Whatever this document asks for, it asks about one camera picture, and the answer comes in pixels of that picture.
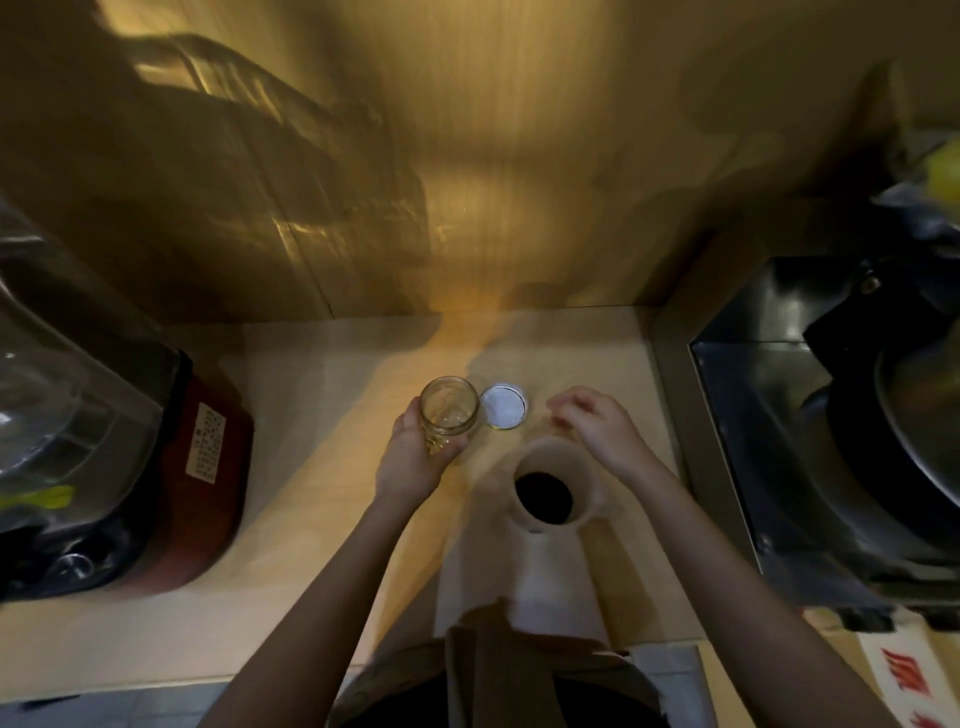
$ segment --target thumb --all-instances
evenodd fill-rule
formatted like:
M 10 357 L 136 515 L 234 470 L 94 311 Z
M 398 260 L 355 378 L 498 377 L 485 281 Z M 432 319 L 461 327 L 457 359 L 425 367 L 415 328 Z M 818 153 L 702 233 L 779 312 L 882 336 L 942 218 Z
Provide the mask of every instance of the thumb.
M 467 435 L 457 435 L 456 437 L 450 438 L 450 441 L 440 448 L 437 452 L 434 452 L 430 455 L 430 459 L 436 464 L 437 471 L 442 473 L 446 470 L 446 466 L 453 462 L 453 460 L 467 449 Z
M 573 425 L 573 428 L 577 431 L 588 429 L 597 420 L 596 415 L 578 407 L 572 401 L 567 402 L 554 412 L 554 417 L 559 417 L 569 425 Z

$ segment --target label with printed text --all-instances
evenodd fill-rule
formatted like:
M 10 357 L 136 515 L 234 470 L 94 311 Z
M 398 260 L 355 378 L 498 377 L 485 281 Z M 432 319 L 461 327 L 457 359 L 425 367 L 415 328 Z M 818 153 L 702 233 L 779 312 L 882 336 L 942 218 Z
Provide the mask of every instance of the label with printed text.
M 224 443 L 227 418 L 200 403 L 197 424 L 193 428 L 190 454 L 186 458 L 186 474 L 215 483 L 220 464 L 220 448 Z

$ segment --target white lid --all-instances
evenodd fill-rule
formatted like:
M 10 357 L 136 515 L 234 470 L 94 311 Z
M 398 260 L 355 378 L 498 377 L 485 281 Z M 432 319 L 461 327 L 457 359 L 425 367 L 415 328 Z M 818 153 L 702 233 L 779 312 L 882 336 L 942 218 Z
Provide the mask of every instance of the white lid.
M 493 429 L 513 429 L 527 416 L 527 400 L 513 384 L 495 384 L 481 395 L 480 404 Z

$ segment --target wooden partition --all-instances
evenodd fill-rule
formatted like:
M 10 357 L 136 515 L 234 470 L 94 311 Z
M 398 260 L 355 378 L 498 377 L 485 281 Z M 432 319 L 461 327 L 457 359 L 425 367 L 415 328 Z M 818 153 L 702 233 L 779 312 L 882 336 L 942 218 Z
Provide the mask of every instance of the wooden partition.
M 38 0 L 0 192 L 163 323 L 657 303 L 696 233 L 960 121 L 953 0 Z

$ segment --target person's left hand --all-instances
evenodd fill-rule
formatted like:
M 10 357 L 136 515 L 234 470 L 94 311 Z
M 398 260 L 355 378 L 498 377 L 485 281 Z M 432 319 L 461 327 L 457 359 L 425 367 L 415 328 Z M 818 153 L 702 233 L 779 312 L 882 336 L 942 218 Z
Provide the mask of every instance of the person's left hand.
M 467 435 L 451 438 L 428 454 L 420 427 L 420 398 L 414 397 L 394 422 L 394 434 L 376 469 L 376 499 L 409 508 L 412 514 L 437 490 L 446 466 L 464 451 Z

